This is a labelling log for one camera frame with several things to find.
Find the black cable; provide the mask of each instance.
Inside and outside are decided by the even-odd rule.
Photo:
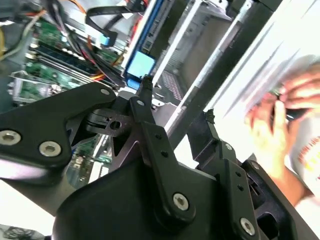
[[[114,16],[106,25],[104,25],[104,30],[110,30],[117,22],[123,18],[122,14]]]
[[[85,24],[87,24],[88,26],[99,31],[104,36],[108,37],[109,40],[108,40],[107,46],[112,47],[116,43],[118,33],[115,31],[111,31],[110,29],[113,25],[115,25],[119,20],[121,20],[123,18],[122,14],[142,13],[144,11],[145,11],[145,6],[143,6],[143,5],[139,5],[139,7],[135,7],[133,9],[129,9],[126,6],[94,7],[94,8],[90,8],[86,12]],[[116,16],[114,18],[112,18],[103,28],[101,28],[91,19],[91,17],[101,16],[101,15],[116,15]]]
[[[110,66],[107,66],[99,56],[97,56],[91,49],[89,49],[85,42],[81,41],[80,46],[81,49],[88,55],[88,57],[92,59],[100,72],[102,72],[110,82],[118,85],[119,87],[125,86],[122,78],[118,74],[116,74]]]
[[[62,4],[58,0],[44,0],[44,3],[47,13],[53,19],[58,28],[66,34],[65,37],[68,39],[72,49],[77,54],[83,55],[77,43],[77,37],[74,36],[74,33],[66,25],[66,14]]]

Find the screw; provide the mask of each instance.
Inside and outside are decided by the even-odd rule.
[[[21,136],[16,131],[12,130],[3,130],[0,131],[0,144],[12,146],[19,143],[21,140]]]
[[[255,228],[248,219],[244,217],[240,218],[240,224],[243,230],[245,230],[247,234],[249,234],[250,236],[255,235],[256,233]]]
[[[189,202],[187,198],[181,193],[175,193],[173,195],[173,203],[182,211],[186,211],[189,208]]]
[[[141,101],[141,100],[138,100],[138,101],[136,101],[139,105],[141,105],[141,106],[144,106],[145,105],[145,103],[143,102],[143,101]]]
[[[109,95],[110,94],[110,92],[108,90],[103,89],[103,88],[100,90],[100,92],[105,94],[105,95]]]
[[[227,148],[228,150],[230,150],[230,151],[232,150],[232,146],[230,146],[230,144],[226,143],[225,146],[226,146],[226,148]]]
[[[256,162],[253,161],[251,164],[255,169],[257,169],[257,170],[260,169],[259,165]]]
[[[39,151],[45,157],[55,157],[61,153],[61,147],[55,141],[44,141],[40,144]]]

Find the blue component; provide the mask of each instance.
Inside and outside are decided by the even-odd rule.
[[[156,61],[152,57],[137,51],[132,59],[127,73],[136,76],[137,78],[143,77],[151,72],[155,62]]]
[[[134,89],[134,90],[138,90],[139,87],[140,87],[140,83],[133,80],[132,78],[130,78],[128,81],[127,81],[127,84],[128,84],[128,87]]]
[[[109,37],[107,37],[103,34],[100,35],[100,43],[104,46],[108,46],[109,39],[110,39]]]
[[[157,14],[162,6],[162,3],[163,3],[164,0],[157,0],[155,5],[154,5],[154,8],[152,10],[152,13],[149,17],[149,19],[147,20],[147,23],[146,25],[144,26],[143,28],[143,31],[141,33],[141,36],[136,44],[136,46],[134,47],[133,51],[140,51],[141,50],[141,47],[143,45],[143,43],[145,42],[146,38],[147,38],[147,35],[148,35],[148,32],[150,31],[153,23],[154,23],[154,20],[156,19],[157,17]],[[131,57],[129,58],[129,61],[128,61],[128,66],[130,66],[131,62],[133,61],[133,56],[131,55]]]

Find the hole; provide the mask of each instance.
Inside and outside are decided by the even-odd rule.
[[[56,148],[51,145],[45,147],[45,151],[49,152],[49,153],[53,153],[55,150],[56,150]]]
[[[176,200],[178,201],[178,203],[180,205],[182,205],[182,206],[185,205],[185,200],[183,200],[181,197],[178,197]]]
[[[161,155],[164,156],[165,158],[169,156],[169,154],[166,151],[161,151]]]
[[[246,222],[244,225],[247,229],[251,230],[251,226],[249,225],[249,223]]]
[[[11,134],[6,134],[6,135],[2,136],[2,139],[5,141],[8,141],[8,142],[11,142],[11,141],[15,140],[15,137],[12,136]]]
[[[279,235],[279,226],[274,216],[269,212],[257,219],[257,223],[268,239],[275,239]]]
[[[241,185],[238,185],[238,189],[242,192],[244,188]]]
[[[162,136],[161,136],[160,134],[156,134],[156,135],[155,135],[155,138],[161,140],[161,139],[162,139]]]
[[[113,121],[111,124],[110,124],[110,128],[112,130],[117,130],[121,127],[121,123],[119,121]]]

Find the hand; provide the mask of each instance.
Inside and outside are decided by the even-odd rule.
[[[281,178],[285,171],[285,156],[289,151],[289,131],[286,124],[286,109],[276,96],[267,93],[259,106],[245,117],[254,142],[257,162],[272,178]],[[273,125],[270,125],[274,108]]]
[[[279,90],[280,100],[287,109],[310,109],[303,117],[320,111],[320,64],[306,73],[286,81]]]

